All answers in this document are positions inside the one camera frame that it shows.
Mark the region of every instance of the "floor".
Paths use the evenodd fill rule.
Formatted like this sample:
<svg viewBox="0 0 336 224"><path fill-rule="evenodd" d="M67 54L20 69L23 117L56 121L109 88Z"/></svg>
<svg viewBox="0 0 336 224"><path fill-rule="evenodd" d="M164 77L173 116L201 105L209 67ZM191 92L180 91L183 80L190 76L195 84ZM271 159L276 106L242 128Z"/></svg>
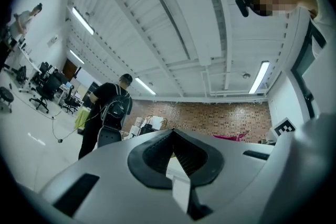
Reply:
<svg viewBox="0 0 336 224"><path fill-rule="evenodd" d="M14 79L2 71L0 86L9 88L9 83L16 96L12 113L6 105L0 111L1 154L14 178L38 192L56 174L77 161L82 136L74 132L58 143L53 135L53 121L49 118L60 112L54 119L54 134L57 138L64 138L73 131L76 115L67 114L65 109L51 101L48 101L48 114L42 106L37 111L36 103L29 102L33 95L19 93Z"/></svg>

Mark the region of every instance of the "ceiling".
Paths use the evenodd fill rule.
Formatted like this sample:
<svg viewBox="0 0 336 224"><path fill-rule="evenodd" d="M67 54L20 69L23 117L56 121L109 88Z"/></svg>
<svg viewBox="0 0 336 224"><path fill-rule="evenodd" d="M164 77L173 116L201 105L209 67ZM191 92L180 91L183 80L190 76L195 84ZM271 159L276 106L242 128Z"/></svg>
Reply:
<svg viewBox="0 0 336 224"><path fill-rule="evenodd" d="M235 0L191 0L184 8L181 1L164 0L172 22L160 0L68 0L67 47L99 81L129 73L156 93L135 81L129 89L134 99L265 101L292 49L300 12L277 17L250 12L244 18ZM93 35L73 16L73 6ZM203 52L202 40L208 40ZM262 61L270 61L270 67L256 94L249 95ZM245 73L250 77L243 78Z"/></svg>

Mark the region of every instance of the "fluorescent light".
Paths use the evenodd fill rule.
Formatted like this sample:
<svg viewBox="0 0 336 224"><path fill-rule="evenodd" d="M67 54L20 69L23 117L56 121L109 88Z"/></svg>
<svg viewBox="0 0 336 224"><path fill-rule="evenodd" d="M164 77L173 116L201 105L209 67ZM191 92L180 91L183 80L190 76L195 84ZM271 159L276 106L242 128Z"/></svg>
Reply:
<svg viewBox="0 0 336 224"><path fill-rule="evenodd" d="M70 50L70 52L72 53L73 56L77 58L78 61L80 61L81 63L84 63L82 59L80 59L77 55L75 55L75 53L72 50Z"/></svg>
<svg viewBox="0 0 336 224"><path fill-rule="evenodd" d="M142 86L144 86L152 95L156 95L155 92L153 92L145 83L142 82L141 79L139 78L135 78L135 80L140 83Z"/></svg>
<svg viewBox="0 0 336 224"><path fill-rule="evenodd" d="M86 30L89 31L89 33L93 35L93 33L95 31L92 29L92 27L85 21L85 19L79 14L79 12L74 7L72 7L72 13L81 22L81 24L84 25L84 27L86 28Z"/></svg>
<svg viewBox="0 0 336 224"><path fill-rule="evenodd" d="M268 67L269 67L269 62L262 62L259 73L258 73L258 76L257 76L256 80L254 81L251 90L249 91L250 94L253 94L257 91L257 89L259 88L262 80L264 79L264 76L267 72Z"/></svg>

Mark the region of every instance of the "pink fabric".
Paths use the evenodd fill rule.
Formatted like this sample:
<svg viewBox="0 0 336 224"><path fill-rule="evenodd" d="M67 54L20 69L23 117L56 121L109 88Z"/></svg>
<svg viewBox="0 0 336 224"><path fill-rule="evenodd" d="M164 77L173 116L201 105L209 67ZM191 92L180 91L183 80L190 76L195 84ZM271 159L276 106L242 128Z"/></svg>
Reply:
<svg viewBox="0 0 336 224"><path fill-rule="evenodd" d="M220 139L226 139L226 140L231 140L231 141L240 141L241 138L243 138L245 135L248 134L249 131L246 131L245 133L242 133L238 136L224 136L224 135L214 135L216 138Z"/></svg>

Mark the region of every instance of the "brick wall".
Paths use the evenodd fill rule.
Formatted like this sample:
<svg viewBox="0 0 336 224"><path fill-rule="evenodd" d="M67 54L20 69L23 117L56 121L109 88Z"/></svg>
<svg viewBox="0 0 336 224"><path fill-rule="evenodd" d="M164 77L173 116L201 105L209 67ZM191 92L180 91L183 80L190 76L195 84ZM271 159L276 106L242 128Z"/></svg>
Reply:
<svg viewBox="0 0 336 224"><path fill-rule="evenodd" d="M188 129L201 134L228 136L249 130L243 141L252 143L265 138L271 127L267 102L203 104L133 100L132 112L125 121L123 131L129 132L137 117L149 115L167 118L167 129Z"/></svg>

